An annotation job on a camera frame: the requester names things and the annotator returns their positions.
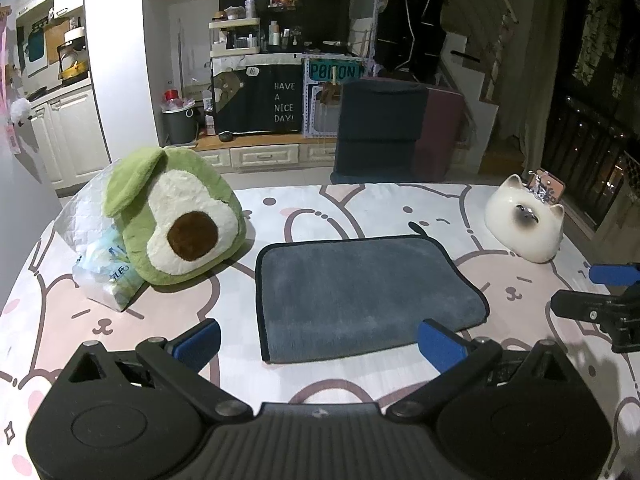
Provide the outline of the purple and grey towel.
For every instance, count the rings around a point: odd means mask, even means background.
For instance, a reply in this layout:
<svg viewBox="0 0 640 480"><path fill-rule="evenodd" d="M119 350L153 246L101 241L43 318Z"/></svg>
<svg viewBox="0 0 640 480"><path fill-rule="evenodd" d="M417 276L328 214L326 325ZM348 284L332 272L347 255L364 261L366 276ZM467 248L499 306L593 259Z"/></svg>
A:
<svg viewBox="0 0 640 480"><path fill-rule="evenodd" d="M416 223L409 235L268 245L256 260L262 360L298 364L414 344L431 318L460 332L486 322L484 294Z"/></svg>

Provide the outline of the white cat ceramic holder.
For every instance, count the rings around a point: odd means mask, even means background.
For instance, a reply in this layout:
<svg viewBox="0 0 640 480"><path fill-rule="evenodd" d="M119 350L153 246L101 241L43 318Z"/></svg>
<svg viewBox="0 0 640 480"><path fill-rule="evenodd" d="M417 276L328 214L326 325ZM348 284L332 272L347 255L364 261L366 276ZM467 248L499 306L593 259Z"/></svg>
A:
<svg viewBox="0 0 640 480"><path fill-rule="evenodd" d="M563 238L565 209L542 200L518 174L511 174L489 197L485 226L506 248L533 263L552 260Z"/></svg>

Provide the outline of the clear plastic tissue pack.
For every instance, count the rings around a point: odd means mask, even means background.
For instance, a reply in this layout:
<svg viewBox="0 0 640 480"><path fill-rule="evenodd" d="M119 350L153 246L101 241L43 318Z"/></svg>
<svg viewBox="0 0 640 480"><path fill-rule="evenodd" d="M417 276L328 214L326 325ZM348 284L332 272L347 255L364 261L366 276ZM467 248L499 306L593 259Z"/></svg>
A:
<svg viewBox="0 0 640 480"><path fill-rule="evenodd" d="M124 241L111 218L103 214L107 166L86 183L55 219L55 232L75 253L72 277L90 300L116 312L125 311L144 281L134 270Z"/></svg>

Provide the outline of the green avocado plush toy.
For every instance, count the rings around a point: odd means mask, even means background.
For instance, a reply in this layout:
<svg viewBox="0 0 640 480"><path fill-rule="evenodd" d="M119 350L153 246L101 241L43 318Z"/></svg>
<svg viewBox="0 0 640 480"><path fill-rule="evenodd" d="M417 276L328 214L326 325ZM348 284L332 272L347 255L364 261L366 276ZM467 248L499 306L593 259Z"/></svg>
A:
<svg viewBox="0 0 640 480"><path fill-rule="evenodd" d="M114 220L134 270L154 286L213 269L246 237L231 186L190 148L142 148L116 162L103 214Z"/></svg>

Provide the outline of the cartoon rabbit tablecloth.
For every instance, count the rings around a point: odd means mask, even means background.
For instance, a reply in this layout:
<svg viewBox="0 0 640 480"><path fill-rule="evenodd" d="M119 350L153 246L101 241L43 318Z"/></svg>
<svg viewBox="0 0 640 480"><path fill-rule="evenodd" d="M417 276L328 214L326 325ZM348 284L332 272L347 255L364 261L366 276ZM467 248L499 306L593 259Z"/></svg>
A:
<svg viewBox="0 0 640 480"><path fill-rule="evenodd" d="M239 192L244 243L125 310L73 274L134 260L93 181L1 311L6 479L623 479L639 292L562 209L466 184Z"/></svg>

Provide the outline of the black computer mouse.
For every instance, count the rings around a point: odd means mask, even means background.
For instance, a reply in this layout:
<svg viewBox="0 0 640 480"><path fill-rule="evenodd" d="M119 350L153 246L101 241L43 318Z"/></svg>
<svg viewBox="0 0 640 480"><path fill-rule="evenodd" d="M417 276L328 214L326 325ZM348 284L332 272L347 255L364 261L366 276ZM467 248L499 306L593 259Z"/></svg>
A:
<svg viewBox="0 0 640 480"><path fill-rule="evenodd" d="M231 142L233 140L233 134L229 131L221 132L218 134L218 139L221 142Z"/></svg>

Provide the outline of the maroon cushion chair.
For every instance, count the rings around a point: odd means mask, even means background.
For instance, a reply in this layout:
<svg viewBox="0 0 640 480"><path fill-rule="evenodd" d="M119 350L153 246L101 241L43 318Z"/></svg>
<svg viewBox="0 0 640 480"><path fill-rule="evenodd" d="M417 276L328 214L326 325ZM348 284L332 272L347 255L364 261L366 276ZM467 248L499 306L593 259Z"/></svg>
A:
<svg viewBox="0 0 640 480"><path fill-rule="evenodd" d="M421 136L414 144L412 173L419 182L440 182L449 168L463 116L462 94L428 87Z"/></svg>

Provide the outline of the grey trash bin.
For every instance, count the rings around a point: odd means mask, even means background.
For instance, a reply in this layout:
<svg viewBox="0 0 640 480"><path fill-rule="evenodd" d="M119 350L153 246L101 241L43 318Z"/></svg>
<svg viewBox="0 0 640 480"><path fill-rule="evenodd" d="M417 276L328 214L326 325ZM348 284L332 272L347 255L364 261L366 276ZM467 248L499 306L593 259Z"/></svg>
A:
<svg viewBox="0 0 640 480"><path fill-rule="evenodd" d="M194 103L162 110L163 125L168 142L172 145L192 144L198 137L198 108Z"/></svg>

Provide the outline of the white drawer cabinet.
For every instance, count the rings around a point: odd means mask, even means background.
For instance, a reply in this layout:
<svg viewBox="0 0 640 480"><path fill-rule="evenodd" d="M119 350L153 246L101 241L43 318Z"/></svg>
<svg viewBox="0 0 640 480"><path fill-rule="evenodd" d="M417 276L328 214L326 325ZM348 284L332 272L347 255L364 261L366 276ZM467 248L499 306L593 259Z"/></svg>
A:
<svg viewBox="0 0 640 480"><path fill-rule="evenodd" d="M202 136L194 151L219 172L250 172L331 167L334 138L304 138L301 133L251 134L221 141L219 136Z"/></svg>

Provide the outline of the dark blue chair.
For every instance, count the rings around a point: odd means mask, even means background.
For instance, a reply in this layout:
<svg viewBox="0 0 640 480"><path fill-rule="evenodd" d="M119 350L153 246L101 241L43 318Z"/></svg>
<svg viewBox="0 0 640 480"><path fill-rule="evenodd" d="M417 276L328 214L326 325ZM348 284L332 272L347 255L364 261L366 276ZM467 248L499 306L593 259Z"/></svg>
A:
<svg viewBox="0 0 640 480"><path fill-rule="evenodd" d="M427 99L427 86L415 82L361 78L344 84L331 182L412 181Z"/></svg>

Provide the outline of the white kitchen cabinets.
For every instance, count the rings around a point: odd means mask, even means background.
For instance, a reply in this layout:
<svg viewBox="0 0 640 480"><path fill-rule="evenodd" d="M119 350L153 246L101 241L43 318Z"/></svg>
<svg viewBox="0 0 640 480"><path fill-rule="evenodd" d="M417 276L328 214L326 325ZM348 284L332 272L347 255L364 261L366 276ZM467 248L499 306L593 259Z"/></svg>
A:
<svg viewBox="0 0 640 480"><path fill-rule="evenodd" d="M32 102L29 120L56 190L85 184L111 163L89 79Z"/></svg>

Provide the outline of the black have a nice day cloth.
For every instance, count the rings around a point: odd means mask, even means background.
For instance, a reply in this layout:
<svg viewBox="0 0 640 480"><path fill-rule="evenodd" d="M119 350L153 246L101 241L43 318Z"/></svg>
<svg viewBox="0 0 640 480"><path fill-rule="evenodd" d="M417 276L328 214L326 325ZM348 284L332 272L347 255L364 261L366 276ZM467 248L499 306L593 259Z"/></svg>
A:
<svg viewBox="0 0 640 480"><path fill-rule="evenodd" d="M303 66L251 65L213 76L216 133L296 133L303 122Z"/></svg>

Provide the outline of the teal poison sign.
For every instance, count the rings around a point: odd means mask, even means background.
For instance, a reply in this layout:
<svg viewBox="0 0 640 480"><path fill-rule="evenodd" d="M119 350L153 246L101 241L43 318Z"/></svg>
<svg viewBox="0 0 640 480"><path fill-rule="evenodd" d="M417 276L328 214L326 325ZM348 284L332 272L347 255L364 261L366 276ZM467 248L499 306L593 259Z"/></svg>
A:
<svg viewBox="0 0 640 480"><path fill-rule="evenodd" d="M343 82L359 79L363 66L358 61L329 60L312 58L308 67L309 78L313 81Z"/></svg>

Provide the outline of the black hanging jacket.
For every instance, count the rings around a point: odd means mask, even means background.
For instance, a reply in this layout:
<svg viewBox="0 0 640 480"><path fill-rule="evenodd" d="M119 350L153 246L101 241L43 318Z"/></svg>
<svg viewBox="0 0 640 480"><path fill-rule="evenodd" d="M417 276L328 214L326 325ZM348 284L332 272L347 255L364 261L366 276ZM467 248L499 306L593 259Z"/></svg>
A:
<svg viewBox="0 0 640 480"><path fill-rule="evenodd" d="M374 60L378 76L434 84L446 32L445 0L388 0L378 14Z"/></svg>

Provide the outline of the white two tier shelf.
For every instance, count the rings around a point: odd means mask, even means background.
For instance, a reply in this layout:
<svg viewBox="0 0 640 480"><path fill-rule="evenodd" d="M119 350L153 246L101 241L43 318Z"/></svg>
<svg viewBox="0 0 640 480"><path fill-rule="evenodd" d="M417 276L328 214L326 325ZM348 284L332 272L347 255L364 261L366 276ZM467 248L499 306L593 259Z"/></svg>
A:
<svg viewBox="0 0 640 480"><path fill-rule="evenodd" d="M236 18L208 24L211 58L260 52L260 18Z"/></svg>

